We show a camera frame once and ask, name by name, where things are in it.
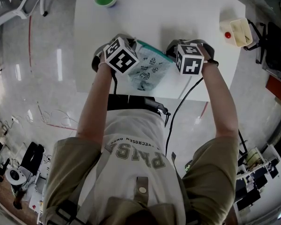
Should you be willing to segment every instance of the black chair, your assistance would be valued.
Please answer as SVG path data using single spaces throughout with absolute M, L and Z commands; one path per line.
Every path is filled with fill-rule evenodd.
M 262 63 L 264 51 L 266 50 L 266 63 L 268 67 L 281 72 L 281 29 L 274 23 L 269 22 L 266 34 L 266 25 L 264 23 L 260 23 L 260 25 L 263 26 L 261 35 L 254 23 L 250 20 L 248 20 L 248 23 L 254 28 L 259 38 L 259 42 L 250 48 L 245 46 L 244 49 L 246 51 L 251 51 L 258 47 L 261 48 L 260 59 L 256 60 L 257 64 Z

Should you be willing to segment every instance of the glossy tile floor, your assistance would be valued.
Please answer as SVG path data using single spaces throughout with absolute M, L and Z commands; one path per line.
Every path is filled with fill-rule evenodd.
M 57 140 L 75 135 L 87 97 L 76 92 L 74 80 L 75 0 L 46 0 L 45 4 L 47 17 L 40 15 L 37 6 L 31 20 L 15 18 L 0 29 L 0 119 L 11 126 L 12 116 L 16 118 L 8 133 L 14 153 L 22 143 L 28 146 L 34 141 L 46 148 L 46 154 L 52 154 Z M 250 4 L 246 17 L 267 22 Z M 269 75 L 255 64 L 256 57 L 256 50 L 241 50 L 230 88 L 248 147 L 263 147 L 281 119 L 281 107 L 265 88 Z M 156 100 L 172 113 L 180 102 Z M 175 118 L 168 154 L 176 153 L 181 175 L 196 149 L 214 137 L 210 104 L 200 119 L 204 106 L 205 102 L 185 101 Z

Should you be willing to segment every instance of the plastic bag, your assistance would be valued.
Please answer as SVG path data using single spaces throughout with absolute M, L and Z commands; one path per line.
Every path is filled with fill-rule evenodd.
M 141 91 L 153 90 L 175 63 L 161 51 L 137 41 L 139 63 L 128 74 L 132 86 Z

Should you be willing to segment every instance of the equipment on floor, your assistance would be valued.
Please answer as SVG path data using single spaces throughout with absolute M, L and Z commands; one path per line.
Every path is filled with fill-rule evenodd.
M 6 171 L 7 180 L 14 185 L 13 183 L 19 183 L 18 180 L 21 176 L 26 176 L 28 180 L 32 176 L 36 176 L 43 160 L 43 153 L 43 146 L 32 142 L 27 148 L 19 168 L 11 168 Z
M 249 24 L 254 28 L 259 41 L 254 46 L 248 48 L 244 47 L 246 51 L 254 50 L 258 47 L 261 48 L 260 59 L 256 60 L 257 64 L 262 64 L 264 51 L 266 50 L 266 63 L 270 69 L 277 70 L 281 72 L 281 29 L 277 27 L 274 23 L 269 22 L 267 25 L 260 23 L 263 26 L 262 35 L 256 28 L 255 24 L 248 20 Z

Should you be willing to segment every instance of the black cable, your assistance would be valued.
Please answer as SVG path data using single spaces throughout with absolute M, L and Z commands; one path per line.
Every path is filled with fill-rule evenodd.
M 245 146 L 243 137 L 242 137 L 242 135 L 241 135 L 241 133 L 240 133 L 239 130 L 238 130 L 238 135 L 239 135 L 239 138 L 240 138 L 240 140 L 242 141 L 242 145 L 243 145 L 243 147 L 244 147 L 244 154 L 246 154 L 246 153 L 248 153 L 248 150 L 247 150 L 247 147 Z
M 167 126 L 167 124 L 168 124 L 168 121 L 169 121 L 169 115 L 166 115 L 166 117 L 165 117 L 165 122 L 164 122 L 164 127 L 166 127 Z
M 116 95 L 117 93 L 117 86 L 118 86 L 118 80 L 117 80 L 117 77 L 116 77 L 116 71 L 115 70 L 111 70 L 111 76 L 113 78 L 113 81 L 114 81 L 114 89 L 113 89 L 113 94 Z
M 192 86 L 191 89 L 189 89 L 189 91 L 187 92 L 187 94 L 184 96 L 184 98 L 182 99 L 181 103 L 179 104 L 179 106 L 177 107 L 176 111 L 174 112 L 174 115 L 173 115 L 173 118 L 172 118 L 172 121 L 170 122 L 170 131 L 169 131 L 169 136 L 168 136 L 168 139 L 167 139 L 167 143 L 165 145 L 165 156 L 167 156 L 167 152 L 168 152 L 168 144 L 169 144 L 169 140 L 170 140 L 170 134 L 172 132 L 172 129 L 173 129 L 173 122 L 174 122 L 174 118 L 176 116 L 176 113 L 178 112 L 179 108 L 181 107 L 181 105 L 184 103 L 185 99 L 187 98 L 187 96 L 191 93 L 191 91 L 203 80 L 203 78 L 201 78 L 200 80 L 198 80 L 196 82 L 195 85 Z
M 11 123 L 11 125 L 9 126 L 8 125 L 8 122 L 5 120 L 4 121 L 4 123 L 7 125 L 7 127 L 9 128 L 9 129 L 11 129 L 12 127 L 13 127 L 13 124 L 14 124 L 14 119 L 11 119 L 12 120 L 12 123 Z

